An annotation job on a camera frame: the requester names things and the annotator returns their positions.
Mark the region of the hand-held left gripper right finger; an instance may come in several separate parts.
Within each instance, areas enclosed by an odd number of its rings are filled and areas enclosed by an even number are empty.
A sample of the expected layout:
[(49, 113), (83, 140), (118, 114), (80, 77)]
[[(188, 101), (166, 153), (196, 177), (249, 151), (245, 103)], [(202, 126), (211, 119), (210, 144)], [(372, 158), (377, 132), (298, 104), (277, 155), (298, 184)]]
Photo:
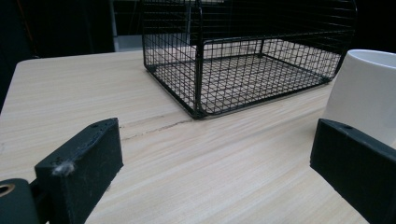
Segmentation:
[(320, 119), (310, 167), (370, 224), (396, 224), (396, 149), (351, 126)]

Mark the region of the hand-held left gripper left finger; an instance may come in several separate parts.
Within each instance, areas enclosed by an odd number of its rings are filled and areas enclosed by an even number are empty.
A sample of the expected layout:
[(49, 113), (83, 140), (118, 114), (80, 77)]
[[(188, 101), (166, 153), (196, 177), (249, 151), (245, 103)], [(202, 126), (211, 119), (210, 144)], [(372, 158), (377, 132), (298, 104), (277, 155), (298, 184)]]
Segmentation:
[(35, 166), (50, 224), (84, 224), (123, 166), (119, 121), (95, 122)]

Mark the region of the white cup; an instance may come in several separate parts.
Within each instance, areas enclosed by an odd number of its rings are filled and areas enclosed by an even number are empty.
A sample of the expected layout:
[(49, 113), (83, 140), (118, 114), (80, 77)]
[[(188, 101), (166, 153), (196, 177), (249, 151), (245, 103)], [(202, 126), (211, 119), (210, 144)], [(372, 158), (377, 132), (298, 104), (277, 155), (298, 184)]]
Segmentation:
[(396, 53), (352, 49), (322, 115), (392, 145), (396, 142)]

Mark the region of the black wire mesh basket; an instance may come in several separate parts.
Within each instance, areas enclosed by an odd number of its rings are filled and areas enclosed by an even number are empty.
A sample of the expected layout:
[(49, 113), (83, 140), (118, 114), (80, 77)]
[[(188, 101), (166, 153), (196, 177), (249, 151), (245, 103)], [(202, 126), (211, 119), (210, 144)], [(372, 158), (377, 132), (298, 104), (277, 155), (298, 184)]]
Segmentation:
[(331, 82), (355, 0), (141, 0), (147, 71), (194, 119)]

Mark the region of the grey metal stand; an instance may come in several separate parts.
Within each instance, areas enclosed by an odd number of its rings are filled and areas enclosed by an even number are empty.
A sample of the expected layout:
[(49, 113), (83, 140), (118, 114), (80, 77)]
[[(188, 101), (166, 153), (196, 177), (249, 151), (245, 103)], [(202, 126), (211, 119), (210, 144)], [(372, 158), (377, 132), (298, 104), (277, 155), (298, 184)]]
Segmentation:
[(116, 52), (142, 49), (140, 0), (109, 0)]

